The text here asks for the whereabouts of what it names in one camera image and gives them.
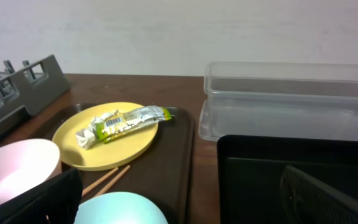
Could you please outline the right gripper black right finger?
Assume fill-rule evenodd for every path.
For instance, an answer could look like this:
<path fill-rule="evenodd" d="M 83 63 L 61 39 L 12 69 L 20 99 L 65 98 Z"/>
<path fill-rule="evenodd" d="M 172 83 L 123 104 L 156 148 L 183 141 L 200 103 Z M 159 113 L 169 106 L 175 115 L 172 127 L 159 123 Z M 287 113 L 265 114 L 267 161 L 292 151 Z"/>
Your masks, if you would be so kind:
<path fill-rule="evenodd" d="M 280 196 L 290 223 L 358 224 L 358 200 L 293 166 L 282 172 Z"/>

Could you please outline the green snack wrapper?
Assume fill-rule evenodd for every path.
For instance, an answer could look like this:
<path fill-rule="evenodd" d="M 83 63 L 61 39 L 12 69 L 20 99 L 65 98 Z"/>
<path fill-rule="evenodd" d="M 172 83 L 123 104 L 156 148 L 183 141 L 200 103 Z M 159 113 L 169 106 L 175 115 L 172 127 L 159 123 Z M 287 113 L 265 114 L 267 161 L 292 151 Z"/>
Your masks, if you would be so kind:
<path fill-rule="evenodd" d="M 138 129 L 172 119 L 171 113 L 163 107 L 144 106 L 118 113 L 101 123 L 96 123 L 96 137 L 99 141 L 109 142 Z"/>

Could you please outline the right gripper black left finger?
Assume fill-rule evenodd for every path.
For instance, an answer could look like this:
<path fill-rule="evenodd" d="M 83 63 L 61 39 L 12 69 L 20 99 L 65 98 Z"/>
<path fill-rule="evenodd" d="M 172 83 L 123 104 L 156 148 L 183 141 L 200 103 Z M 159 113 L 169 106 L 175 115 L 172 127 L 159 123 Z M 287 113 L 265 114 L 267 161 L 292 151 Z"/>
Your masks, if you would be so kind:
<path fill-rule="evenodd" d="M 83 182 L 71 168 L 0 205 L 3 223 L 74 223 Z"/>

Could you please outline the light blue bowl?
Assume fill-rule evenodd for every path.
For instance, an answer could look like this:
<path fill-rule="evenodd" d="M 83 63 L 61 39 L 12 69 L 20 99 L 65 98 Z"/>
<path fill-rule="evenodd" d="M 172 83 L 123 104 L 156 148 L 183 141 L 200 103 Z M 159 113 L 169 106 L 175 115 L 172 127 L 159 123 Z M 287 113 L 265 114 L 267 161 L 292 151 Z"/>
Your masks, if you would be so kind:
<path fill-rule="evenodd" d="M 148 198 L 132 192 L 111 192 L 87 200 L 78 207 L 75 224 L 167 224 Z"/>

